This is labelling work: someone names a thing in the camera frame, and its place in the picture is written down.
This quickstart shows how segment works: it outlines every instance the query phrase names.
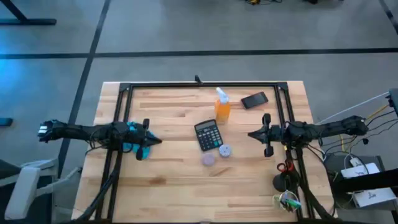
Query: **smartphone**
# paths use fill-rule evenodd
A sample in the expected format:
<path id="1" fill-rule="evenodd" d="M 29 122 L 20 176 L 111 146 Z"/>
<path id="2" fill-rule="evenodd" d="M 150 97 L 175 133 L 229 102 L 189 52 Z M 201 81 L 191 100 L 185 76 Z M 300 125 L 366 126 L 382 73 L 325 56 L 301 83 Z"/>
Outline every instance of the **smartphone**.
<path id="1" fill-rule="evenodd" d="M 268 99 L 266 97 L 266 94 L 264 92 L 256 93 L 254 95 L 248 96 L 243 98 L 242 104 L 245 109 L 252 108 L 254 106 L 261 105 L 263 103 L 267 103 Z"/>

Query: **red scissors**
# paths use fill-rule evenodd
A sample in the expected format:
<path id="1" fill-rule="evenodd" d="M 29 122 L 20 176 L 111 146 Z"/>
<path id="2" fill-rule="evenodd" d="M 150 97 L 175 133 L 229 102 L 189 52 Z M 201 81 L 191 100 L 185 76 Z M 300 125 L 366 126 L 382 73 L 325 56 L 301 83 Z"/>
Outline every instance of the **red scissors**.
<path id="1" fill-rule="evenodd" d="M 292 161 L 285 160 L 276 166 L 276 169 L 281 172 L 293 171 L 294 165 Z"/>

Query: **white spray nozzle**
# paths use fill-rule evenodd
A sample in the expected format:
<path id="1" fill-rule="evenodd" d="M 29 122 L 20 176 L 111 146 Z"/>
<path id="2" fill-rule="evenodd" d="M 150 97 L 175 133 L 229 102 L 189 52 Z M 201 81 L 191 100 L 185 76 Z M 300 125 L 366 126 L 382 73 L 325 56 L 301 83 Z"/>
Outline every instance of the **white spray nozzle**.
<path id="1" fill-rule="evenodd" d="M 220 97 L 220 103 L 227 104 L 229 101 L 228 95 L 220 87 L 217 87 L 216 90 L 217 90 L 218 96 Z"/>

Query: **orange spray bottle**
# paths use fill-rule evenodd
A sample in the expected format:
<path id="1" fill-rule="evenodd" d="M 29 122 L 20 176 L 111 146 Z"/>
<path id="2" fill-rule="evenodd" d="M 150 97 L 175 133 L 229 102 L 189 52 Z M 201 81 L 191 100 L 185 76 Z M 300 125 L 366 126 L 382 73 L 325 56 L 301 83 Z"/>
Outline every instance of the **orange spray bottle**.
<path id="1" fill-rule="evenodd" d="M 217 123 L 223 124 L 228 121 L 229 113 L 231 112 L 231 104 L 229 103 L 228 95 L 220 87 L 217 87 L 216 90 L 220 97 L 215 105 L 216 121 Z"/>

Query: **wooden table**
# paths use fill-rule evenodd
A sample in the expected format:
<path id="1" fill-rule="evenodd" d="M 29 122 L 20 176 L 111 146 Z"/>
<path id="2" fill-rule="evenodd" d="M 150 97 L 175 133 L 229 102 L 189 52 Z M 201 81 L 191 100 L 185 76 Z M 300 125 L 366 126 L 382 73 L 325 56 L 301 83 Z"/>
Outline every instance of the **wooden table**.
<path id="1" fill-rule="evenodd" d="M 312 123 L 303 82 L 288 82 L 297 121 Z M 116 106 L 119 82 L 103 84 L 95 124 L 110 123 Z M 279 124 L 273 88 L 228 87 L 232 110 L 227 124 L 219 124 L 225 144 L 233 152 L 216 164 L 201 164 L 200 150 L 193 125 L 215 117 L 215 88 L 135 88 L 129 121 L 150 119 L 150 130 L 163 140 L 152 146 L 144 161 L 133 153 L 124 154 L 113 222 L 291 222 L 295 213 L 276 209 L 272 196 L 279 194 L 272 179 L 279 172 L 276 165 L 285 160 L 283 146 L 273 142 L 274 156 L 265 158 L 265 145 L 248 137 L 259 129 L 264 113 L 271 124 Z M 244 110 L 240 99 L 263 91 L 269 102 Z M 284 114 L 287 118 L 285 101 Z M 85 159 L 73 217 L 78 217 L 100 188 L 106 151 L 99 149 Z M 304 163 L 313 194 L 331 210 L 333 198 L 325 169 L 311 152 L 304 151 Z M 104 203 L 104 213 L 109 200 Z M 307 217 L 306 206 L 303 206 Z"/>

